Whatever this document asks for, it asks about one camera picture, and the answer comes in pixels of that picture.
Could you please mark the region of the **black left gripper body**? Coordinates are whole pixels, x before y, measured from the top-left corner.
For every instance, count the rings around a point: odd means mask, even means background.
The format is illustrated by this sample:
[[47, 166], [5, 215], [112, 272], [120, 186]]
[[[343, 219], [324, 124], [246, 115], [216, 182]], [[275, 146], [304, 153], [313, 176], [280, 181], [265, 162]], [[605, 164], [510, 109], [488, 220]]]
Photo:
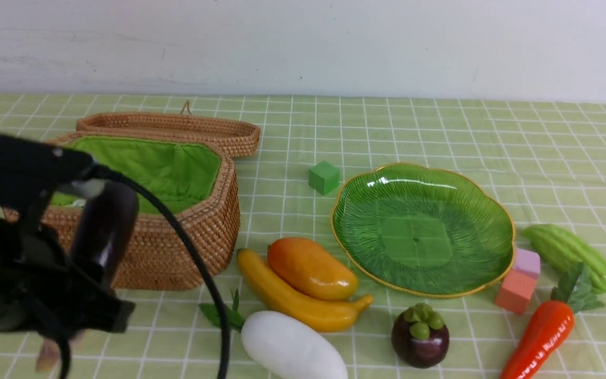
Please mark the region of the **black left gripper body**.
[[112, 281], [136, 221], [136, 194], [108, 182], [90, 199], [69, 252], [41, 223], [49, 191], [0, 186], [0, 333], [74, 338], [84, 330], [124, 333], [135, 304]]

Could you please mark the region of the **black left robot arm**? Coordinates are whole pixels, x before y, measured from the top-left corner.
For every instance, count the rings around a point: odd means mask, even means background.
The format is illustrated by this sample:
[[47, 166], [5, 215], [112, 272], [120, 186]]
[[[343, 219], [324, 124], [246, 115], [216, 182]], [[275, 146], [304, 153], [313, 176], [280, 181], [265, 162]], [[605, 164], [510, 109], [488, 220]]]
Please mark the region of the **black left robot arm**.
[[0, 219], [0, 333], [37, 333], [57, 346], [69, 376], [70, 344], [83, 331], [124, 333], [135, 309], [111, 285], [139, 210], [135, 192], [108, 182], [89, 200], [68, 253], [53, 228]]

